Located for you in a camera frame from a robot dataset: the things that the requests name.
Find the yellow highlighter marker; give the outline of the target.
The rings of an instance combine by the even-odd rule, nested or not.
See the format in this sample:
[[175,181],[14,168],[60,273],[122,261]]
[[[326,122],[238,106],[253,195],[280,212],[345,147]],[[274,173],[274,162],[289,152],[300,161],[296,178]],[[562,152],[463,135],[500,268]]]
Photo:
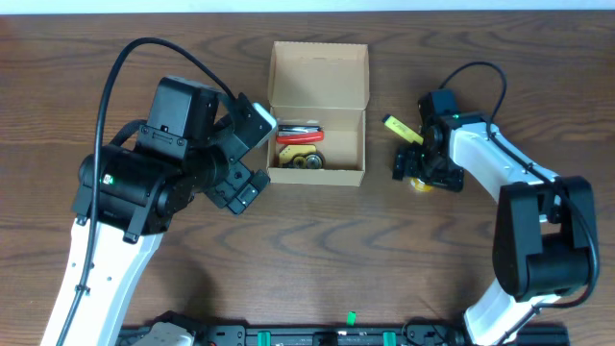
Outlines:
[[423,144],[423,138],[418,133],[410,129],[406,124],[404,124],[402,121],[400,121],[393,115],[387,114],[382,119],[382,123],[387,129],[389,129],[408,143],[417,143],[419,145]]

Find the clear adhesive tape roll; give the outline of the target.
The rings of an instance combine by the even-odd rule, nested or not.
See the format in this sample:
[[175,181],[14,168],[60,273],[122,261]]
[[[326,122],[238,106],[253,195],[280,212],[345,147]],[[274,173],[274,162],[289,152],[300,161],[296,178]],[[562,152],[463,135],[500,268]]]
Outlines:
[[420,179],[418,178],[411,178],[410,180],[410,184],[417,190],[417,191],[421,191],[421,192],[429,192],[432,190],[432,187],[430,185],[425,184],[424,182],[422,182]]

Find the yellow sticky note pad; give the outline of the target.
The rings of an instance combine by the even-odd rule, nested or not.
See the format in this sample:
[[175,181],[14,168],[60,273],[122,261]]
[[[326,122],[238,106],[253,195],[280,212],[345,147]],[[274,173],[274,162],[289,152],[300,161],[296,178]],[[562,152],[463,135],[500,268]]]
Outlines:
[[316,146],[313,144],[286,145],[279,153],[279,167],[283,167],[285,164],[292,162],[293,158],[297,155],[304,156],[316,152]]

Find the correction tape dispenser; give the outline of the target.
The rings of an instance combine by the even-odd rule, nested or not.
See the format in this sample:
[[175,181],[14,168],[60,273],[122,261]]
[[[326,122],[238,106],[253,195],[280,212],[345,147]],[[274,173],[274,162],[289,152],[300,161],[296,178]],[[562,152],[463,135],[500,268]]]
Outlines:
[[324,158],[319,153],[298,154],[290,161],[284,163],[282,168],[292,169],[322,169],[324,166]]

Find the brown cardboard box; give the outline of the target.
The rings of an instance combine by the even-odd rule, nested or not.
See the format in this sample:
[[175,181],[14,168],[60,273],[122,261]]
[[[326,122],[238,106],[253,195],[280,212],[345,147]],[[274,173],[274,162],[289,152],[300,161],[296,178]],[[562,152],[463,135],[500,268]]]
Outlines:
[[359,186],[369,97],[366,44],[276,41],[268,82],[270,113],[279,127],[319,127],[324,138],[314,143],[323,159],[318,169],[286,167],[286,146],[271,138],[266,163],[271,182]]

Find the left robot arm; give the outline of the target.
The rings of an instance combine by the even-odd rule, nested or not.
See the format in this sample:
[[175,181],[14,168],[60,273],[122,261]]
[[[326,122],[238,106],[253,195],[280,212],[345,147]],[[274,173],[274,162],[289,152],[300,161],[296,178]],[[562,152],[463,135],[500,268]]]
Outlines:
[[135,287],[175,213],[204,193],[239,215],[269,183],[242,158],[273,135],[276,119],[245,95],[180,77],[160,80],[147,120],[133,121],[79,169],[68,263],[41,340],[111,345]]

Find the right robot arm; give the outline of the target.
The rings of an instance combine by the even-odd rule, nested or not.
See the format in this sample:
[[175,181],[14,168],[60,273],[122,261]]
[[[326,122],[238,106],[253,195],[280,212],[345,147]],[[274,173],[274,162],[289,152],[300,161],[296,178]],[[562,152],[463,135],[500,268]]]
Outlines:
[[523,332],[543,309],[583,304],[600,272],[592,186],[561,177],[514,147],[484,113],[462,112],[451,90],[418,102],[422,128],[399,148],[393,177],[417,188],[460,192],[472,175],[497,204],[494,282],[465,310],[464,329],[449,343],[545,344],[555,335]]

